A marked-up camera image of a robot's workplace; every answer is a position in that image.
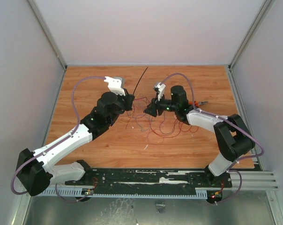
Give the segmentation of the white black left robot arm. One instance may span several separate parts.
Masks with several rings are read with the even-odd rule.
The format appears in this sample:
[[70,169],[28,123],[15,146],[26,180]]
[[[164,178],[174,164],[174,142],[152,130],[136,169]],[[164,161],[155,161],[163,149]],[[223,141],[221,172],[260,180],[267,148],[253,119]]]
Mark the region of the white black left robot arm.
[[68,133],[42,148],[24,149],[19,153],[15,173],[26,193],[37,196],[54,183],[77,180],[87,185],[92,181],[92,173],[85,162],[56,164],[75,149],[101,136],[121,114],[132,110],[134,95],[124,93],[105,92],[91,112]]

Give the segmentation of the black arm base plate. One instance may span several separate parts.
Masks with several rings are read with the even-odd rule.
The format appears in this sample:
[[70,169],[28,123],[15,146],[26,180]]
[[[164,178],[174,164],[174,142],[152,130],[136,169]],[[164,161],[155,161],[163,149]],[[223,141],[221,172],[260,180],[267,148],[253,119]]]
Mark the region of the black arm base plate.
[[95,193],[195,194],[196,189],[231,188],[229,174],[210,179],[203,170],[187,169],[90,169],[79,180],[65,182],[69,186],[91,187]]

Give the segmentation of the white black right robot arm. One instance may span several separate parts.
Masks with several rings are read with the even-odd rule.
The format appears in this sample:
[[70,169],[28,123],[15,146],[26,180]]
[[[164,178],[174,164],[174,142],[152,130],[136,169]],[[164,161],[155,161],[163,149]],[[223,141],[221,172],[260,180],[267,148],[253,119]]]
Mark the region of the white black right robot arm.
[[166,99],[165,87],[166,85],[161,83],[154,86],[156,97],[144,112],[153,117],[160,116],[165,111],[174,112],[180,122],[215,134],[219,154],[205,167],[204,181],[210,187],[216,186],[230,166],[255,147],[255,142],[249,138],[249,130],[238,114],[220,117],[203,112],[195,103],[188,101],[186,91],[180,85],[173,86],[171,99]]

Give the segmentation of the black zip tie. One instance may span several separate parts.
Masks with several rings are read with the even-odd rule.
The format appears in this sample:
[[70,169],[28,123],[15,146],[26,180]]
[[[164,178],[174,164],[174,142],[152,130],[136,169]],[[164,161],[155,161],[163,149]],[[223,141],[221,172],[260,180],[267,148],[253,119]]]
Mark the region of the black zip tie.
[[144,74],[147,72],[148,68],[149,68],[149,67],[146,67],[146,68],[145,68],[145,70],[143,71],[142,75],[140,76],[138,82],[136,83],[135,88],[134,88],[134,91],[133,91],[133,93],[132,93],[134,96],[135,96],[136,89],[137,89],[137,87],[138,87],[138,85],[139,85],[141,79],[143,78]]

